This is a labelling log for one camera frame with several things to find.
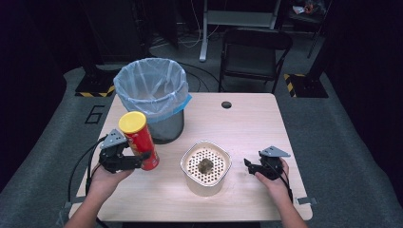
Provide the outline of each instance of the pringles can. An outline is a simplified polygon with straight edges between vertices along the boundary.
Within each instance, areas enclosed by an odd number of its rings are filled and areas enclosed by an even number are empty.
[[[142,169],[151,170],[157,167],[160,158],[148,131],[146,116],[138,111],[128,112],[119,120],[119,128],[125,134],[134,155],[151,152],[150,158],[143,161]]]

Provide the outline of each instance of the gray trash bin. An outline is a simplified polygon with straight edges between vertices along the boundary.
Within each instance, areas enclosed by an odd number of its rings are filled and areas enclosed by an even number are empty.
[[[183,131],[183,110],[190,101],[186,73],[175,61],[146,58],[124,66],[114,78],[127,111],[141,111],[155,144],[171,143]]]

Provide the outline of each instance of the hand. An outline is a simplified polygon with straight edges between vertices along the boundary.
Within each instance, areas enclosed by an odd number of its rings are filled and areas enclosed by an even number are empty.
[[[288,164],[285,162],[283,158],[279,158],[281,160],[282,164],[282,169],[284,172],[281,174],[281,176],[287,181],[288,176]],[[260,172],[255,173],[256,178],[262,182],[266,187],[267,191],[269,192],[270,196],[274,200],[275,204],[279,204],[282,200],[290,200],[288,196],[288,189],[287,186],[285,186],[284,182],[278,178],[275,180],[269,180],[266,177],[264,177]]]
[[[112,174],[98,163],[92,170],[93,175],[88,195],[95,195],[98,200],[102,202],[106,201],[116,190],[118,184],[133,173],[133,171],[125,170]]]

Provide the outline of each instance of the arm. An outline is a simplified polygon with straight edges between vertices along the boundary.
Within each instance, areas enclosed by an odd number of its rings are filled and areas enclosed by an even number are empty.
[[[98,164],[94,168],[92,182],[86,199],[74,213],[65,227],[95,227],[95,219],[104,202],[113,194],[119,182],[127,178],[133,170],[112,174]]]
[[[281,159],[281,161],[282,166],[284,167],[284,173],[288,175],[288,164],[284,159]],[[294,207],[293,203],[290,201],[287,187],[281,181],[281,179],[269,180],[259,172],[257,172],[255,176],[267,187],[269,195],[272,197],[273,202],[278,208],[282,224],[285,228],[308,227],[297,209]]]

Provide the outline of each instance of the yellow lid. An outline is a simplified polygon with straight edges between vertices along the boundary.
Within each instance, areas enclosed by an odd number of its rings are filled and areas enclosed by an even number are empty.
[[[142,112],[132,111],[124,114],[119,120],[119,128],[124,133],[132,134],[143,129],[147,122],[146,116]]]

